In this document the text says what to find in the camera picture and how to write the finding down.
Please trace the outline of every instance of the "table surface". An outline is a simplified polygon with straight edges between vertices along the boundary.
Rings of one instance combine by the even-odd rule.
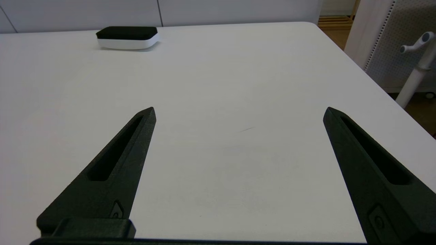
[[[0,35],[2,244],[37,238],[37,216],[150,106],[137,238],[365,242],[328,106],[436,190],[436,141],[315,25],[158,30],[146,51],[100,49],[95,31]]]

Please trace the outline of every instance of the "white pegboard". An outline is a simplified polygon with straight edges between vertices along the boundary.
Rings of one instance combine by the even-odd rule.
[[[413,45],[426,31],[436,31],[435,0],[396,0],[386,16],[366,73],[387,91],[399,91],[425,48],[400,54],[401,45]],[[427,73],[421,90],[436,90],[436,62]]]

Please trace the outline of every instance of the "scratch mark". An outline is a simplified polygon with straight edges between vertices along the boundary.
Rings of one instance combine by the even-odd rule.
[[[244,131],[247,131],[247,130],[249,130],[249,129],[253,129],[253,128],[255,128],[255,127],[247,128],[247,129],[244,129],[244,130],[242,130],[242,131],[240,131],[240,132],[244,132]]]

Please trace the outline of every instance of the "eraser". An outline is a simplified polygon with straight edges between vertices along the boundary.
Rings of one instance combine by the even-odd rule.
[[[113,49],[144,49],[159,41],[156,27],[106,27],[97,34],[100,47]]]

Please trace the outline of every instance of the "screw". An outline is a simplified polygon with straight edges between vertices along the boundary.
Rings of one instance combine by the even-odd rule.
[[[383,221],[383,219],[380,216],[376,216],[374,218],[375,221],[375,226],[380,229],[383,230],[385,228],[385,222]]]

